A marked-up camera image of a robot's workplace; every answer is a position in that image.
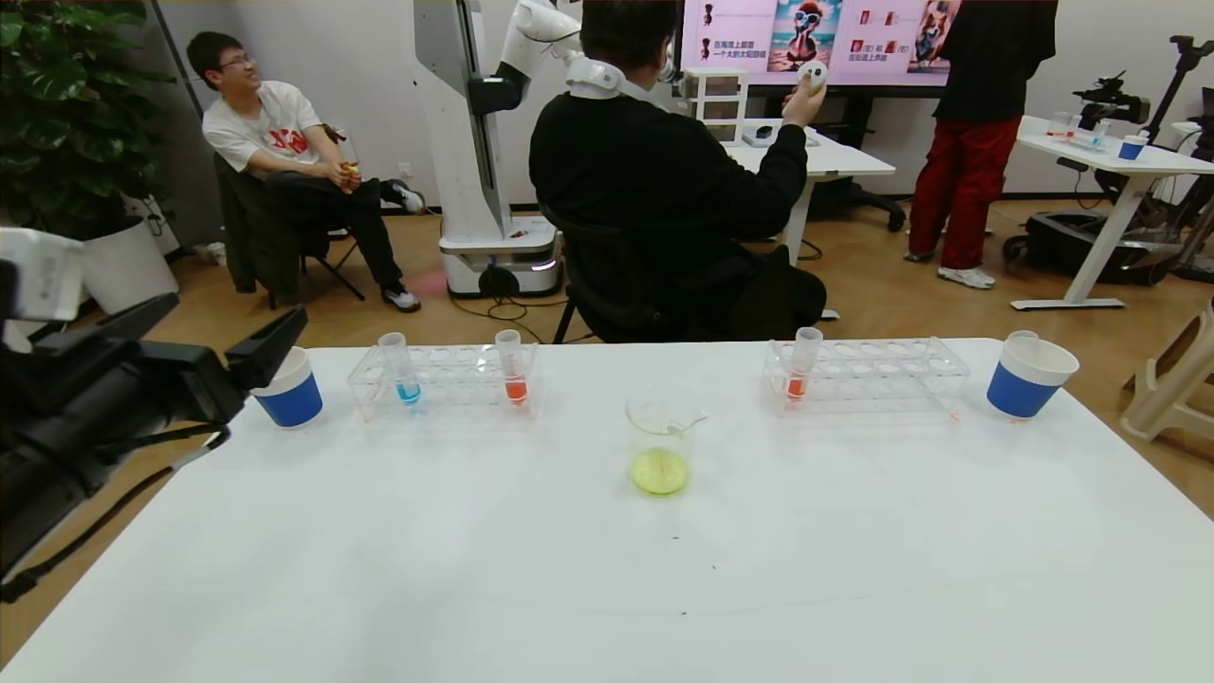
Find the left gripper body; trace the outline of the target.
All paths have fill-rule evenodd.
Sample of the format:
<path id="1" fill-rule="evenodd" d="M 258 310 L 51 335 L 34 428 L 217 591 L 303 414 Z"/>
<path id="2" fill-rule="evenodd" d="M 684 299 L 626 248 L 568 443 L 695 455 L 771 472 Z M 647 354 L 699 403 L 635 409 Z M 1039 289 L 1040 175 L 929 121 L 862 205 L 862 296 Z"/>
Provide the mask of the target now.
<path id="1" fill-rule="evenodd" d="M 127 453 L 221 427 L 246 393 L 209 347 L 92 338 L 74 354 L 66 406 L 49 422 L 61 459 L 118 461 Z"/>

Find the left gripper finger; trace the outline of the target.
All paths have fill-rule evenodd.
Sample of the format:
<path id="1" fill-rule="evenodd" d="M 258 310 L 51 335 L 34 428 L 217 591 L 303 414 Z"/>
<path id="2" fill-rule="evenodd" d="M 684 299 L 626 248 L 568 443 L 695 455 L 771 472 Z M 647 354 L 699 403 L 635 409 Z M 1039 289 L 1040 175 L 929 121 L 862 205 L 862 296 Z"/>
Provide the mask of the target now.
<path id="1" fill-rule="evenodd" d="M 78 347 L 91 345 L 97 338 L 143 338 L 157 328 L 166 315 L 178 306 L 178 294 L 160 294 L 144 302 L 134 304 L 118 314 L 75 328 L 56 332 L 34 345 L 34 355 L 63 355 L 73 353 Z"/>
<path id="2" fill-rule="evenodd" d="M 229 379 L 243 392 L 263 389 L 274 379 L 308 323 L 307 312 L 296 304 L 273 323 L 225 351 Z"/>

